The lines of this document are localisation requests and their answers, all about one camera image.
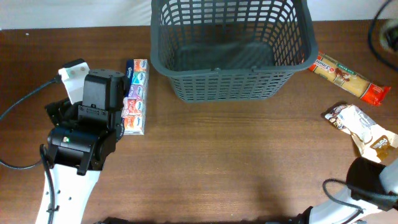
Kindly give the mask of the grey plastic basket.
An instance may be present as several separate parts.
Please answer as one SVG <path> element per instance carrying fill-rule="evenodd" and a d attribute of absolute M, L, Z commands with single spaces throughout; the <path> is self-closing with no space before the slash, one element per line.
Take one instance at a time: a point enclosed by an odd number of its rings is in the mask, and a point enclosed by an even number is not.
<path fill-rule="evenodd" d="M 306 0 L 153 0 L 154 68 L 187 103 L 265 100 L 318 55 Z"/>

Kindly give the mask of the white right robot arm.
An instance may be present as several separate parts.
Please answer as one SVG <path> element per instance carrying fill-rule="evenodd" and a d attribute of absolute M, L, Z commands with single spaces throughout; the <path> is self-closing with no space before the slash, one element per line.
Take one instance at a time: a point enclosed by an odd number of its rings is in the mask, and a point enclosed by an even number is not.
<path fill-rule="evenodd" d="M 356 223 L 361 218 L 397 209 L 397 161 L 385 166 L 364 157 L 354 160 L 345 180 L 322 183 L 328 200 L 291 219 L 291 223 Z"/>

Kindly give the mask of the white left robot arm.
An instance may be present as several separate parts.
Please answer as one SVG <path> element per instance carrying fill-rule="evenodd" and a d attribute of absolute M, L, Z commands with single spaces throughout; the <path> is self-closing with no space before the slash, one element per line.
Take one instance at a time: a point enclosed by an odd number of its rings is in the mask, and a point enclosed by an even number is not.
<path fill-rule="evenodd" d="M 54 127 L 39 148 L 45 183 L 36 223 L 81 223 L 105 160 L 123 137 L 129 87 L 122 72 L 90 70 L 78 101 L 45 106 Z"/>

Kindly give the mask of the orange spaghetti packet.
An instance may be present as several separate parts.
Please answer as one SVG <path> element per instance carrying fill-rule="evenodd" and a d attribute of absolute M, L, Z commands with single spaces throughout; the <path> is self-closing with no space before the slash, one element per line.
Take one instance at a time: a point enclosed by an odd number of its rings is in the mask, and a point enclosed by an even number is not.
<path fill-rule="evenodd" d="M 390 86 L 373 83 L 323 52 L 318 53 L 308 69 L 370 105 L 380 106 L 391 90 Z"/>

